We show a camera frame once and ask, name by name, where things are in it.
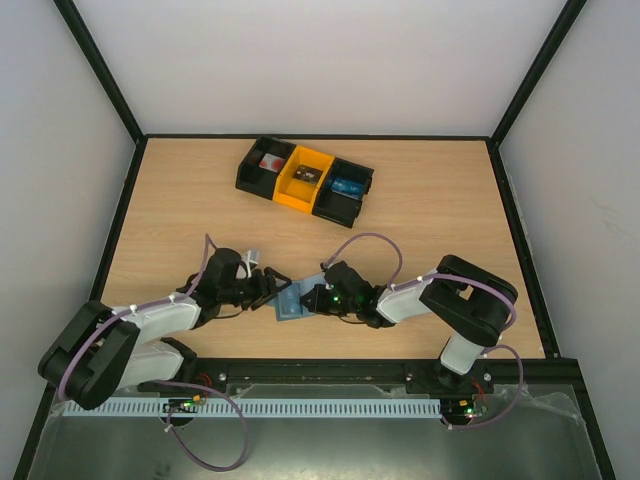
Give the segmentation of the teal leather card holder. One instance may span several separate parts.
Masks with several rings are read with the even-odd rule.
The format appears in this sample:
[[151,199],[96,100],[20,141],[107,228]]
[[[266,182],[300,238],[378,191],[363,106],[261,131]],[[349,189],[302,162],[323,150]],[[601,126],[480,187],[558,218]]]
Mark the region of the teal leather card holder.
[[274,308],[275,318],[278,322],[292,321],[315,316],[301,304],[301,297],[309,293],[316,285],[324,285],[323,273],[318,273],[292,284],[279,292],[276,297],[268,302]]

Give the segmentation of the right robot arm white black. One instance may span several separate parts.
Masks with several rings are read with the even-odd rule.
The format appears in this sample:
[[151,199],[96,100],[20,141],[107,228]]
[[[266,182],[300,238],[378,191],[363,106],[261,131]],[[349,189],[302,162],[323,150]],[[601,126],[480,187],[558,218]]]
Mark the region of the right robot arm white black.
[[373,286],[344,261],[325,270],[322,283],[301,296],[301,305],[320,315],[350,314],[371,328],[390,328],[433,314],[453,329],[438,358],[435,378],[445,390],[471,379],[476,359],[495,347],[516,320],[516,288],[458,257],[446,255],[429,273],[402,284]]

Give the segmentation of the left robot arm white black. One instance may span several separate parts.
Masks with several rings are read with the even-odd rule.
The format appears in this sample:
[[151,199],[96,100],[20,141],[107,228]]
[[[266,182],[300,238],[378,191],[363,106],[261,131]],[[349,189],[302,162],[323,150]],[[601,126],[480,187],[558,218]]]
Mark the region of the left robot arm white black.
[[217,247],[184,286],[160,299],[83,304],[41,358],[38,374],[61,400],[95,409],[120,389],[173,380],[189,369],[195,355],[173,334],[219,319],[225,306],[255,311],[291,283],[271,267],[259,268],[250,254]]

